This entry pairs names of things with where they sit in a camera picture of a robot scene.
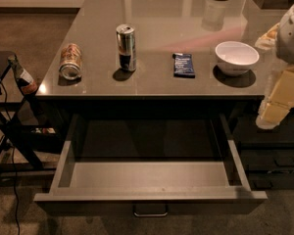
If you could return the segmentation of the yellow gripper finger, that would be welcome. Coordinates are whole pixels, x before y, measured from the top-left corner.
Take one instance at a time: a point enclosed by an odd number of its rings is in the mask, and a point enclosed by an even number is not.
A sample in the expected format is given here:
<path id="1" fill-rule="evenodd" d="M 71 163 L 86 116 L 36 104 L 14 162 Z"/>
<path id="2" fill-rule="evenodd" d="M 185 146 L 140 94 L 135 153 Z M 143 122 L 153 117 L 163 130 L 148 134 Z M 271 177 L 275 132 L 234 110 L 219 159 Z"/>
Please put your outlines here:
<path id="1" fill-rule="evenodd" d="M 294 107 L 294 70 L 284 70 L 269 96 L 269 101 L 291 109 Z"/>
<path id="2" fill-rule="evenodd" d="M 256 125 L 261 129 L 274 129 L 289 114 L 290 109 L 285 105 L 263 101 L 258 110 Z"/>

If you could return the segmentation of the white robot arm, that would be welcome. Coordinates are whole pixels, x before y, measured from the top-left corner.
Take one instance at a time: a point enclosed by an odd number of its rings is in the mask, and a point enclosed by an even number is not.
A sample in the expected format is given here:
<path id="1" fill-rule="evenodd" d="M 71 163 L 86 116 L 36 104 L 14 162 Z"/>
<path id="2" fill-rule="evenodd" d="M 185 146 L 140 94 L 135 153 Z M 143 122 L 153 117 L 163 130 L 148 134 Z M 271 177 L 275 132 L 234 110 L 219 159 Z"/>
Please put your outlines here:
<path id="1" fill-rule="evenodd" d="M 261 50 L 273 49 L 276 57 L 287 66 L 272 68 L 256 118 L 260 129 L 274 129 L 294 108 L 294 4 L 280 22 L 258 38 L 255 46 Z"/>

